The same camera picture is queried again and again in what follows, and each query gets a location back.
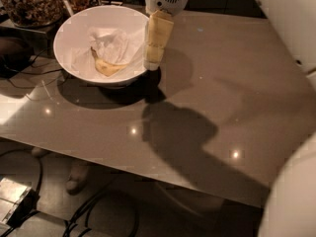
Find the computer mouse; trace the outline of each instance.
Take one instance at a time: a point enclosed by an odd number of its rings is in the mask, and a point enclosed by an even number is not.
[[[34,49],[23,39],[0,37],[0,77],[11,77],[28,67]]]

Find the table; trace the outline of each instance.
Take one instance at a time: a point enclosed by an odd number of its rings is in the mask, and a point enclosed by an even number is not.
[[[264,206],[316,130],[315,92],[268,20],[184,11],[175,21],[161,70],[125,89],[63,72],[1,80],[0,136]]]

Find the white bowl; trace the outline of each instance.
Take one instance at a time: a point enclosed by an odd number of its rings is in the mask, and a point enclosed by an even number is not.
[[[135,10],[119,6],[99,6],[79,12],[65,21],[55,35],[53,50],[59,64],[71,75],[103,87],[124,87],[136,80],[146,69],[140,50],[125,69],[106,77],[93,65],[73,66],[73,50],[89,50],[88,30],[91,28],[119,29],[128,35],[143,29],[148,17]]]

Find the foot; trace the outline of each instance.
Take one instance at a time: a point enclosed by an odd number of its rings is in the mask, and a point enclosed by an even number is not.
[[[66,183],[66,190],[70,195],[79,194],[86,186],[89,169],[89,163],[86,161],[79,159],[72,161],[69,179]]]
[[[45,150],[45,149],[42,149],[42,148],[39,148],[39,147],[34,147],[31,151],[31,154],[34,156],[34,157],[37,157],[37,158],[40,158],[46,154],[48,154],[49,151]]]

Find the floor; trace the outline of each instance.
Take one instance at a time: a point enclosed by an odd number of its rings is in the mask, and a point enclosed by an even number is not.
[[[39,162],[30,154],[30,146],[0,140],[0,155],[11,149],[19,151],[0,157],[0,176],[28,184],[36,189],[39,179]],[[214,213],[203,208],[207,195],[188,191],[197,200],[198,209],[189,212],[171,202],[160,192],[164,184],[144,179],[129,173],[118,172],[100,165],[91,165],[87,186],[76,196],[66,192],[73,159],[55,153],[41,158],[42,181],[37,210],[40,213],[28,219],[10,236],[62,236],[65,222],[76,209],[104,185],[107,190],[93,208],[88,227],[92,230],[84,236],[123,237],[131,236],[135,222],[135,209],[139,224],[136,237],[252,237],[262,217],[260,209],[226,200],[221,209]],[[86,229],[85,215],[77,221],[71,236],[79,236]],[[0,225],[0,234],[6,226]]]

